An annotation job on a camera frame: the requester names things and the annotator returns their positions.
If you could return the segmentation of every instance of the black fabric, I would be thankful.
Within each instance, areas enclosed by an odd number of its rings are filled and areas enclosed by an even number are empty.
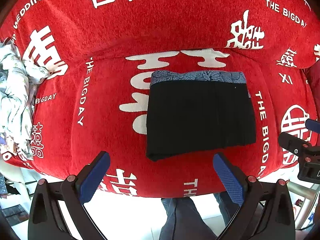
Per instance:
[[[5,184],[5,187],[7,188],[7,192],[9,194],[12,194],[12,195],[20,195],[19,191],[15,188],[15,187],[11,187],[10,185],[8,184]]]
[[[150,87],[150,160],[255,141],[255,117],[246,84],[182,80]]]

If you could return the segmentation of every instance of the screw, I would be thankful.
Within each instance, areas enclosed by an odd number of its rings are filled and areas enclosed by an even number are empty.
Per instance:
[[[286,182],[285,182],[283,179],[280,179],[280,180],[279,180],[279,184],[280,184],[281,186],[284,186],[284,185],[286,184]]]
[[[67,181],[69,181],[69,182],[73,182],[73,181],[75,181],[75,179],[76,179],[75,175],[70,175],[69,177],[67,177]]]
[[[256,182],[257,181],[257,178],[256,177],[254,177],[254,176],[249,176],[248,177],[248,181],[250,181],[250,182]]]
[[[38,184],[39,185],[43,185],[45,183],[45,179],[40,179],[39,181],[38,181]]]

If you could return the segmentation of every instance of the red blanket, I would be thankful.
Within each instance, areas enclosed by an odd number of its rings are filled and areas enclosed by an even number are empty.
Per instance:
[[[305,0],[19,0],[0,33],[53,73],[37,94],[34,161],[9,163],[64,179],[105,150],[103,190],[182,197],[224,189],[212,167],[218,151],[262,178],[296,164],[278,146],[281,131],[316,143],[304,125],[316,109],[300,68],[320,53],[320,24]],[[153,163],[145,157],[151,73],[204,69],[244,72],[256,143]]]

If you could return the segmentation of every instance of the pile of clothes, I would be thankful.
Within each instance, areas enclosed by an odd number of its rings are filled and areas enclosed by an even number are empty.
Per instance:
[[[19,152],[33,160],[30,140],[35,95],[49,75],[44,67],[22,61],[11,40],[0,43],[0,154]]]

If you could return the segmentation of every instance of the blue jeans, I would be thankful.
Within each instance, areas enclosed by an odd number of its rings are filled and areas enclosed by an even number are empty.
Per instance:
[[[225,225],[239,208],[228,193],[214,194]],[[215,240],[217,236],[203,222],[191,198],[163,198],[162,204],[167,212],[167,221],[161,229],[159,240]]]

